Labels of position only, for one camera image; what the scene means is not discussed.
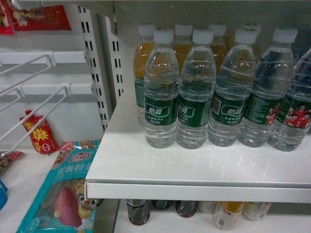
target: store shelf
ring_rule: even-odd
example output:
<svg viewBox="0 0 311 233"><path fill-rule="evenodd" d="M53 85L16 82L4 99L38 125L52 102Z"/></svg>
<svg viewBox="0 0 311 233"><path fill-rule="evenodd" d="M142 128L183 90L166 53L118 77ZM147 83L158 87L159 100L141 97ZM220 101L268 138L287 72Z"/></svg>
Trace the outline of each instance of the store shelf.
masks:
<svg viewBox="0 0 311 233"><path fill-rule="evenodd" d="M90 198L311 203L310 135L292 152L208 140L196 150L155 149L136 117L126 91L87 174Z"/></svg>
<svg viewBox="0 0 311 233"><path fill-rule="evenodd" d="M268 214L262 221L248 220L244 215L236 222L231 233L262 233L262 232L295 232L310 231L311 205L297 203L273 203ZM134 226L128 219L125 200L121 201L114 233L220 233L212 220L212 214L197 210L190 218L180 217L174 205L165 211L152 209L148 222L142 226Z"/></svg>

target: bottle label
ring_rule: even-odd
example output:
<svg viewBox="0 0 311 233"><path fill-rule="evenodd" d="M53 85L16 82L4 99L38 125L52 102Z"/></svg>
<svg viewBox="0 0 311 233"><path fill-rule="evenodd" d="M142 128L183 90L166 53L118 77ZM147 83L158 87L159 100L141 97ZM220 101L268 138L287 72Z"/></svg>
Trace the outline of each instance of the bottle label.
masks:
<svg viewBox="0 0 311 233"><path fill-rule="evenodd" d="M273 124L280 110L281 100L267 100L251 93L244 117L256 124Z"/></svg>
<svg viewBox="0 0 311 233"><path fill-rule="evenodd" d="M212 109L212 117L225 125L238 125L242 122L247 99L229 100L215 93Z"/></svg>
<svg viewBox="0 0 311 233"><path fill-rule="evenodd" d="M294 128L306 128L310 125L311 102L296 100L286 95L276 117L278 122Z"/></svg>
<svg viewBox="0 0 311 233"><path fill-rule="evenodd" d="M152 125L171 125L177 117L177 97L173 100L145 98L145 119Z"/></svg>
<svg viewBox="0 0 311 233"><path fill-rule="evenodd" d="M208 123L212 99L208 101L191 101L178 97L178 120L189 127L201 127Z"/></svg>
<svg viewBox="0 0 311 233"><path fill-rule="evenodd" d="M135 83L135 93L136 93L136 104L137 106L144 107L144 85L140 83Z"/></svg>

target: clear water bottle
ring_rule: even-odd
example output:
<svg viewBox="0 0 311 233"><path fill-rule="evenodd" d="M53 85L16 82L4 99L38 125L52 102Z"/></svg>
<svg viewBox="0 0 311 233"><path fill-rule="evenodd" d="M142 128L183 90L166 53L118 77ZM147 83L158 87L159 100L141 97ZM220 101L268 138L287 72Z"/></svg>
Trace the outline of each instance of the clear water bottle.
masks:
<svg viewBox="0 0 311 233"><path fill-rule="evenodd" d="M203 145L216 82L212 30L194 30L193 46L181 70L176 140L187 149Z"/></svg>
<svg viewBox="0 0 311 233"><path fill-rule="evenodd" d="M238 137L240 142L249 147L261 147L271 133L280 101L293 78L291 44L297 32L297 29L276 28L271 46L256 67L255 82Z"/></svg>
<svg viewBox="0 0 311 233"><path fill-rule="evenodd" d="M155 30L155 47L144 76L145 130L148 143L166 148L175 141L179 69L172 49L174 32Z"/></svg>
<svg viewBox="0 0 311 233"><path fill-rule="evenodd" d="M135 94L137 104L137 116L139 124L145 126L144 109L144 74L149 55L154 48L154 24L145 23L138 26L139 42L136 47L133 70L135 79Z"/></svg>
<svg viewBox="0 0 311 233"><path fill-rule="evenodd" d="M281 101L268 144L281 151L293 151L310 128L311 49L297 62L294 78Z"/></svg>
<svg viewBox="0 0 311 233"><path fill-rule="evenodd" d="M210 44L210 48L212 49L212 52L214 54L214 59L216 63L216 74L218 74L220 66L228 53L224 39L224 35L227 30L227 25L212 23L209 24L208 29L214 31L213 42Z"/></svg>
<svg viewBox="0 0 311 233"><path fill-rule="evenodd" d="M207 129L209 140L217 146L231 146L237 139L254 83L255 56L252 45L256 36L256 32L237 29L236 45L220 67Z"/></svg>
<svg viewBox="0 0 311 233"><path fill-rule="evenodd" d="M256 25L255 23L245 23L242 28L246 28L246 29L251 29L251 30L255 30L257 32L257 38L256 41L253 44L253 51L254 51L254 55L255 55L255 59L256 59L256 64L259 62L260 60L260 56L261 56L261 52L260 52L260 48L259 48L259 43L258 43L258 36L261 32L261 25Z"/></svg>
<svg viewBox="0 0 311 233"><path fill-rule="evenodd" d="M192 47L192 30L193 26L191 24L175 25L173 50L178 61L179 74L181 73L185 58Z"/></svg>

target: red packet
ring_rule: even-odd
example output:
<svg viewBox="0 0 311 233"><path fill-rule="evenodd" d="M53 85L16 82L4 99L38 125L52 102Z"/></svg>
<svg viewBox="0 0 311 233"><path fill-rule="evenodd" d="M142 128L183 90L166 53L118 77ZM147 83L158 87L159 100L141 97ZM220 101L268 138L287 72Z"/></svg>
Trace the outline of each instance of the red packet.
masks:
<svg viewBox="0 0 311 233"><path fill-rule="evenodd" d="M6 9L5 0L0 2L0 34L13 35L14 30L11 26L9 14Z"/></svg>
<svg viewBox="0 0 311 233"><path fill-rule="evenodd" d="M31 110L26 111L26 115L30 114ZM43 116L31 116L27 121L23 123L24 128L28 132L32 129L36 123L42 118ZM35 150L41 154L50 154L57 150L59 147L55 140L52 137L52 131L47 123L44 120L31 134L30 134L31 142L35 148Z"/></svg>
<svg viewBox="0 0 311 233"><path fill-rule="evenodd" d="M71 30L63 5L17 10L7 2L15 31Z"/></svg>

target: plastic bottle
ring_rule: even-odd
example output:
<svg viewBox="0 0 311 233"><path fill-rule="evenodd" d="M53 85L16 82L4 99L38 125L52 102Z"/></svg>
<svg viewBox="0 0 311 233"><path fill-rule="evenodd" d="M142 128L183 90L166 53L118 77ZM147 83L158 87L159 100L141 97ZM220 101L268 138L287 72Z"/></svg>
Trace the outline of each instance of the plastic bottle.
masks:
<svg viewBox="0 0 311 233"><path fill-rule="evenodd" d="M261 25L256 25L255 23L245 23L242 27L246 28L246 29L255 30L257 32L257 38L253 44L253 51L254 51L256 64L257 64L259 62L260 56L261 56L261 52L260 52L260 48L259 48L259 44L258 44L258 36L261 32Z"/></svg>
<svg viewBox="0 0 311 233"><path fill-rule="evenodd" d="M219 201L213 213L213 221L222 230L232 230L242 214L244 202Z"/></svg>
<svg viewBox="0 0 311 233"><path fill-rule="evenodd" d="M181 71L176 140L187 149L201 147L206 139L216 82L212 40L212 30L194 30L193 46Z"/></svg>
<svg viewBox="0 0 311 233"><path fill-rule="evenodd" d="M294 78L280 104L268 144L282 151L296 149L310 128L311 49L297 62Z"/></svg>
<svg viewBox="0 0 311 233"><path fill-rule="evenodd" d="M255 77L252 45L256 32L238 29L236 45L225 57L216 79L213 109L209 117L209 140L221 147L231 146L239 132Z"/></svg>
<svg viewBox="0 0 311 233"><path fill-rule="evenodd" d="M151 204L158 210L166 210L171 206L170 200L152 200Z"/></svg>
<svg viewBox="0 0 311 233"><path fill-rule="evenodd" d="M238 137L247 146L261 147L271 133L280 101L293 78L291 44L297 32L297 29L276 28L271 46L256 67L255 82Z"/></svg>
<svg viewBox="0 0 311 233"><path fill-rule="evenodd" d="M154 24L145 23L138 26L139 42L133 61L137 116L139 124L145 126L144 109L144 74L149 55L154 48Z"/></svg>
<svg viewBox="0 0 311 233"><path fill-rule="evenodd" d="M252 221L260 221L267 214L271 202L246 202L243 214Z"/></svg>
<svg viewBox="0 0 311 233"><path fill-rule="evenodd" d="M175 141L178 62L172 49L173 30L155 30L155 47L144 76L145 130L148 143L166 148Z"/></svg>
<svg viewBox="0 0 311 233"><path fill-rule="evenodd" d="M182 217L192 217L197 210L198 202L194 200L178 200L175 204L176 212Z"/></svg>
<svg viewBox="0 0 311 233"><path fill-rule="evenodd" d="M181 73L185 58L192 47L192 29L193 26L191 24L175 25L173 50L178 61L179 74Z"/></svg>
<svg viewBox="0 0 311 233"><path fill-rule="evenodd" d="M145 224L150 217L149 201L126 199L128 218L136 226Z"/></svg>
<svg viewBox="0 0 311 233"><path fill-rule="evenodd" d="M214 31L213 42L210 44L210 48L212 49L214 54L214 59L216 63L216 74L218 74L220 65L223 63L224 58L228 53L224 40L227 25L209 24L208 29Z"/></svg>

